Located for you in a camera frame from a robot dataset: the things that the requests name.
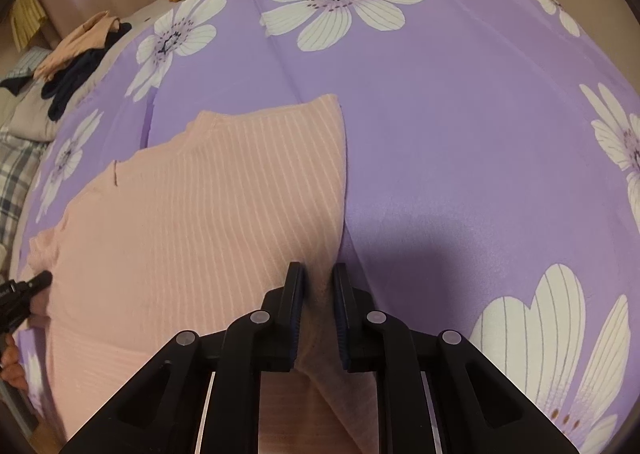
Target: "mattress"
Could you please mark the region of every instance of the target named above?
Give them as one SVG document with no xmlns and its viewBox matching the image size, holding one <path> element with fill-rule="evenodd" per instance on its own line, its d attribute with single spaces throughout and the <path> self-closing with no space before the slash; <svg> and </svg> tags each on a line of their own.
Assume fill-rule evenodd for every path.
<svg viewBox="0 0 640 454">
<path fill-rule="evenodd" d="M 20 267 L 28 239 L 111 161 L 202 110 L 325 93 L 346 125 L 339 259 L 357 283 L 411 328 L 459 330 L 599 452 L 640 376 L 640 98 L 552 0 L 177 5 L 64 120 Z"/>
</svg>

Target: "bed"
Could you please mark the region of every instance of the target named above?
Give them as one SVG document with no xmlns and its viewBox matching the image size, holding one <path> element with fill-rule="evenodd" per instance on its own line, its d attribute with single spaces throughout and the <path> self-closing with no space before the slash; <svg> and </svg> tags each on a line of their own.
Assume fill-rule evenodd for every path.
<svg viewBox="0 0 640 454">
<path fill-rule="evenodd" d="M 640 99 L 584 28 L 554 0 L 373 0 L 324 24 L 305 0 L 224 0 L 200 22 L 213 37 L 182 33 L 181 52 L 153 61 L 206 1 L 134 26 L 76 93 L 12 270 L 111 161 L 201 110 L 333 93 L 348 146 L 339 259 L 357 283 L 411 328 L 469 337 L 582 454 L 631 417 L 614 445 L 631 452 Z"/>
</svg>

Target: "plaid blanket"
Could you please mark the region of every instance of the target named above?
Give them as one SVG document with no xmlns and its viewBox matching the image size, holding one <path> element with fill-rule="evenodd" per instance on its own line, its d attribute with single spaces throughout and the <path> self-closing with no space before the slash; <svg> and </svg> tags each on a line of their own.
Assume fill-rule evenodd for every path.
<svg viewBox="0 0 640 454">
<path fill-rule="evenodd" d="M 16 138 L 0 128 L 0 244 L 7 257 L 0 265 L 0 282 L 6 280 L 22 205 L 46 148 L 47 144 Z"/>
</svg>

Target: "striped cloth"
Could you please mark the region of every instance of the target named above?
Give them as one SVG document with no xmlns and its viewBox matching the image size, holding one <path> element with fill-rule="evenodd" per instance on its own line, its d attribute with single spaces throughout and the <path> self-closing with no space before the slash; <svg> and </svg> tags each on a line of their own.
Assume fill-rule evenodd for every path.
<svg viewBox="0 0 640 454">
<path fill-rule="evenodd" d="M 310 285 L 296 371 L 263 377 L 260 452 L 377 453 L 375 383 L 342 370 L 332 317 L 345 163 L 340 107 L 327 95 L 200 113 L 89 183 L 28 257 L 54 277 L 47 374 L 66 435 L 177 332 L 227 328 L 299 260 Z"/>
<path fill-rule="evenodd" d="M 29 186 L 47 144 L 16 138 L 7 128 L 0 129 L 0 244 L 8 257 L 14 244 L 18 219 Z M 0 265 L 0 278 L 6 280 L 9 261 Z"/>
</svg>

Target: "purple bedsheet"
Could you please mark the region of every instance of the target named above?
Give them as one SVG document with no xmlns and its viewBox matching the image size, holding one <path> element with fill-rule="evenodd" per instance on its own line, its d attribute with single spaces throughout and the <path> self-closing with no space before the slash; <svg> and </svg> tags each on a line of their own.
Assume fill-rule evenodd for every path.
<svg viewBox="0 0 640 454">
<path fill-rule="evenodd" d="M 555 0 L 189 0 L 65 120 L 28 239 L 201 110 L 338 95 L 341 259 L 596 453 L 639 394 L 640 99 Z"/>
</svg>

